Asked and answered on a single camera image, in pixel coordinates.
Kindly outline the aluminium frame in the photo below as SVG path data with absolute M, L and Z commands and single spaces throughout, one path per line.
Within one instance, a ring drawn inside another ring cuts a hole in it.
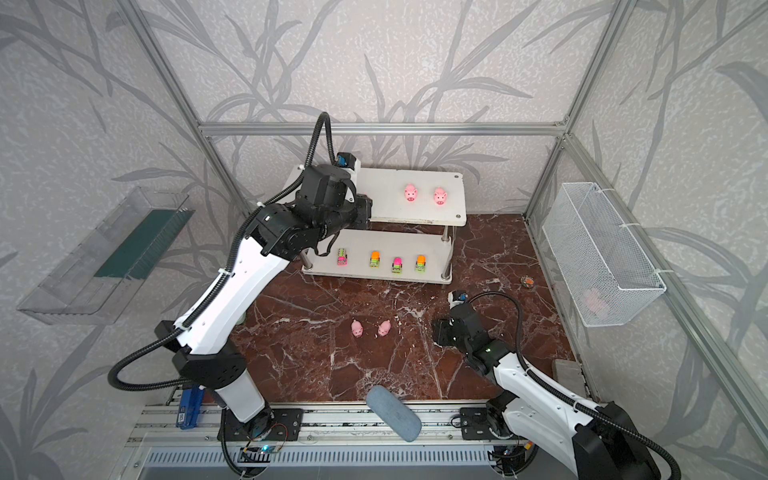
M 636 1 L 611 1 L 608 4 L 608 22 L 601 34 L 595 52 L 581 80 L 571 106 L 564 118 L 550 122 L 339 122 L 333 130 L 342 136 L 550 136 L 555 138 L 555 147 L 548 157 L 544 171 L 538 181 L 530 203 L 537 204 L 542 191 L 552 177 L 562 152 L 568 152 L 582 174 L 601 185 L 610 187 L 610 182 L 589 158 L 585 147 L 575 135 L 575 126 L 583 115 L 590 95 L 604 73 L 621 36 L 624 34 Z M 148 17 L 136 1 L 119 1 L 117 15 L 127 26 L 143 48 L 145 55 L 158 74 L 174 104 L 180 109 L 185 125 L 190 129 L 192 140 L 204 152 L 206 160 L 214 167 L 224 182 L 235 204 L 241 211 L 248 205 L 234 177 L 224 166 L 212 144 L 214 136 L 306 136 L 312 131 L 312 124 L 306 122 L 213 122 L 205 123 L 193 111 L 192 103 L 184 92 L 180 81 L 172 71 L 171 63 L 165 56 L 154 35 Z M 721 338 L 694 296 L 684 284 L 681 276 L 673 270 L 671 263 L 653 243 L 647 229 L 632 227 L 641 249 L 648 255 L 653 266 L 659 268 L 667 290 L 664 300 L 680 328 L 698 352 L 703 363 L 717 380 L 721 391 L 731 402 L 737 415 L 755 438 L 760 448 L 767 447 L 767 399 L 756 382 L 748 375 L 733 351 Z

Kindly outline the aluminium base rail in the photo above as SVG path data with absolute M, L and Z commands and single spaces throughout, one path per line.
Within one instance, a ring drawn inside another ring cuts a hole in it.
M 277 447 L 321 446 L 458 446 L 463 444 L 516 445 L 529 441 L 543 448 L 565 447 L 575 434 L 573 427 L 558 427 L 519 400 L 503 412 L 509 432 L 500 433 L 491 425 L 491 414 L 483 400 L 407 401 L 405 405 L 419 418 L 419 436 L 407 442 L 366 403 L 309 402 L 276 403 L 272 406 L 276 425 L 249 439 L 243 427 L 226 427 L 226 442 L 232 447 L 263 445 Z M 126 445 L 214 447 L 219 444 L 221 409 L 214 404 L 201 407 L 195 428 L 182 430 L 175 425 L 177 405 L 144 408 L 128 436 Z

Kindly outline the pink pig toy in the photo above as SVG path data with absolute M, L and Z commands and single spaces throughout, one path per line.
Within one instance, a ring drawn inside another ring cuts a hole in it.
M 383 321 L 383 322 L 382 322 L 382 323 L 379 325 L 379 327 L 378 327 L 378 330 L 377 330 L 377 335 L 378 335 L 379 337 L 384 337 L 384 336 L 386 336 L 386 335 L 387 335 L 387 334 L 390 332 L 390 330 L 391 330 L 391 327 L 392 327 L 392 324 L 391 324 L 391 321 L 390 321 L 390 320 L 385 320 L 385 321 Z
M 447 202 L 447 192 L 442 187 L 436 188 L 433 193 L 433 200 L 438 206 L 445 205 Z
M 418 197 L 418 190 L 413 184 L 407 184 L 404 188 L 404 197 L 408 202 L 415 202 Z
M 358 320 L 354 320 L 351 324 L 351 332 L 355 338 L 360 338 L 364 333 L 364 328 Z

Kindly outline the pink toy in basket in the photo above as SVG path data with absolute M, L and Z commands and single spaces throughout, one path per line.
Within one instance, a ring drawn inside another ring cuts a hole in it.
M 602 298 L 601 292 L 597 288 L 585 290 L 582 294 L 582 301 L 587 309 L 597 318 L 601 320 L 608 318 L 610 306 L 608 302 Z

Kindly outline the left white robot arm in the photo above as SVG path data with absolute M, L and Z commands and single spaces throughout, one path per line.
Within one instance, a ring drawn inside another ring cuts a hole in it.
M 348 152 L 331 154 L 314 165 L 318 142 L 333 141 L 331 118 L 319 114 L 299 176 L 281 192 L 259 203 L 236 232 L 225 266 L 202 297 L 177 320 L 156 328 L 157 340 L 119 360 L 108 373 L 120 391 L 152 391 L 196 384 L 213 392 L 223 408 L 221 427 L 240 428 L 247 439 L 266 434 L 276 423 L 268 402 L 230 339 L 237 322 L 268 284 L 307 251 L 332 244 L 345 229 L 370 227 L 373 201 L 357 190 L 359 166 Z M 131 383 L 120 372 L 164 347 L 173 351 L 175 380 Z

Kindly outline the grey blue oval object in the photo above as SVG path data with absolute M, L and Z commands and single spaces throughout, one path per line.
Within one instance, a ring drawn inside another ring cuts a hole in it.
M 420 435 L 422 422 L 418 415 L 383 386 L 371 388 L 366 404 L 402 440 L 413 442 Z

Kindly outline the clear plastic wall bin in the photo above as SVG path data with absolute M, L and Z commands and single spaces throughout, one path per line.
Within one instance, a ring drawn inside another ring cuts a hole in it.
M 17 306 L 47 325 L 111 325 L 195 213 L 189 195 L 136 187 Z

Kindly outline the grey stone block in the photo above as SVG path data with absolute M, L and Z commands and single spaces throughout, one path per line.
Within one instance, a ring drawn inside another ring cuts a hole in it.
M 553 378 L 569 391 L 590 398 L 589 387 L 580 364 L 572 360 L 555 359 L 552 362 Z

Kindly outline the white two-tier shelf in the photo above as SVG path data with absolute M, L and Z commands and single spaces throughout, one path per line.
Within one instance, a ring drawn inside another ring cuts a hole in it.
M 407 184 L 413 184 L 418 190 L 415 202 L 408 202 L 404 197 Z M 433 200 L 434 190 L 438 187 L 447 192 L 447 202 L 442 206 Z M 332 247 L 327 257 L 306 251 L 304 273 L 442 285 L 452 281 L 456 229 L 464 226 L 467 220 L 462 174 L 361 166 L 356 189 L 373 200 L 370 229 L 346 229 L 341 231 L 335 243 L 331 244 L 328 239 L 322 241 L 321 252 Z M 339 248 L 346 249 L 346 266 L 337 265 Z M 369 267 L 374 250 L 381 255 L 378 268 Z M 414 270 L 418 255 L 426 256 L 423 273 Z M 402 259 L 401 274 L 391 272 L 395 257 Z

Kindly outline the pink green truck toy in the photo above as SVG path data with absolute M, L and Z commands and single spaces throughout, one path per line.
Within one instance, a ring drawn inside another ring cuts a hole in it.
M 346 266 L 347 265 L 347 252 L 345 248 L 339 248 L 337 252 L 337 265 L 338 266 Z

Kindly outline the blue tool on rail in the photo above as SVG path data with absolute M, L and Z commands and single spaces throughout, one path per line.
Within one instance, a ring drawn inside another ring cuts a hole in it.
M 199 386 L 183 390 L 176 417 L 178 429 L 190 430 L 197 426 L 203 397 L 204 390 Z

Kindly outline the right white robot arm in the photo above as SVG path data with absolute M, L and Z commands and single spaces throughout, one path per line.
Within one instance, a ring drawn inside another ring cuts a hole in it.
M 658 479 L 658 459 L 669 466 L 670 478 L 681 478 L 676 459 L 642 435 L 625 410 L 570 391 L 525 359 L 517 299 L 511 301 L 518 323 L 513 345 L 489 334 L 474 300 L 464 291 L 450 293 L 448 314 L 432 323 L 433 340 L 457 349 L 470 368 L 501 389 L 487 404 L 495 435 L 531 441 L 580 479 Z

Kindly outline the orange mixer truck toy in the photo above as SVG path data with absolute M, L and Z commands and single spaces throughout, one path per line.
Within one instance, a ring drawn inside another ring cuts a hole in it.
M 369 258 L 369 267 L 370 268 L 378 268 L 380 266 L 381 262 L 381 255 L 379 251 L 372 251 L 370 258 Z

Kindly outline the pink mixer truck toy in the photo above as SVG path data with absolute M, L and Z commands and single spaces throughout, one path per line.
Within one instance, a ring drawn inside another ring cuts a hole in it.
M 392 262 L 391 272 L 393 274 L 401 274 L 403 270 L 403 262 L 400 257 L 395 257 Z

